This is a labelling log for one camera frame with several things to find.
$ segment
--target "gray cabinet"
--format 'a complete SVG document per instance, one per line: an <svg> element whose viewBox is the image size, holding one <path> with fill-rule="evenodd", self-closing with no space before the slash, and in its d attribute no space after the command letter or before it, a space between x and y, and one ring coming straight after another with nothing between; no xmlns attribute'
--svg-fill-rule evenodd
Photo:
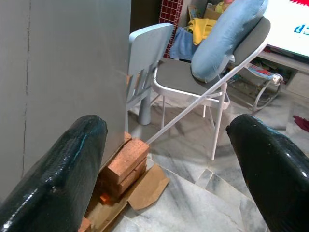
<svg viewBox="0 0 309 232"><path fill-rule="evenodd" d="M123 142L129 0L0 0L0 198L79 117Z"/></svg>

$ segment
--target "blue cloth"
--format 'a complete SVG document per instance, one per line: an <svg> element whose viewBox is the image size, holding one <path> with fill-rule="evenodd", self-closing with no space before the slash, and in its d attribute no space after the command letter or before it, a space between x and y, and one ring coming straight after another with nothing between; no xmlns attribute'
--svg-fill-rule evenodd
<svg viewBox="0 0 309 232"><path fill-rule="evenodd" d="M192 58L197 80L207 83L223 71L229 56L263 17L267 4L268 0L235 0L224 11Z"/></svg>
<svg viewBox="0 0 309 232"><path fill-rule="evenodd" d="M169 50L172 59L192 60L197 46L193 44L193 35L183 28L178 27L174 43Z"/></svg>

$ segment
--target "red tiled wall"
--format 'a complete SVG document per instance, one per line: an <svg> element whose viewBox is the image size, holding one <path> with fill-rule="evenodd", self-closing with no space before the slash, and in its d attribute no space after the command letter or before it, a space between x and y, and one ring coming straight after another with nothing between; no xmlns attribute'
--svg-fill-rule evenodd
<svg viewBox="0 0 309 232"><path fill-rule="evenodd" d="M182 11L183 0L162 0L160 23L171 23L174 25L172 37L165 51L164 57L169 58L169 49L173 44L174 36L177 30L180 12Z"/></svg>

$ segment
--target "gray chair seat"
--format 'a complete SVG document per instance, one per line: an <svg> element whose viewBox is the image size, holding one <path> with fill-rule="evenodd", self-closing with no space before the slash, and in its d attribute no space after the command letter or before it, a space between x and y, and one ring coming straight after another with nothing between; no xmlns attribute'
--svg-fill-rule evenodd
<svg viewBox="0 0 309 232"><path fill-rule="evenodd" d="M212 82L206 84L196 80L191 74L190 65L179 60L162 59L158 66L157 83L164 87L202 95L212 86Z"/></svg>

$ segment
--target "yellow cloth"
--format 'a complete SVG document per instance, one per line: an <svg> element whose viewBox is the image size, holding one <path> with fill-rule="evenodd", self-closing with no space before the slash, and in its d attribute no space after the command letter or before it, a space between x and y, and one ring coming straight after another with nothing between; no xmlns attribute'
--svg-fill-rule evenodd
<svg viewBox="0 0 309 232"><path fill-rule="evenodd" d="M189 22L188 30L193 32L194 45L199 45L203 39L207 38L216 22L216 20L207 18L195 18Z"/></svg>

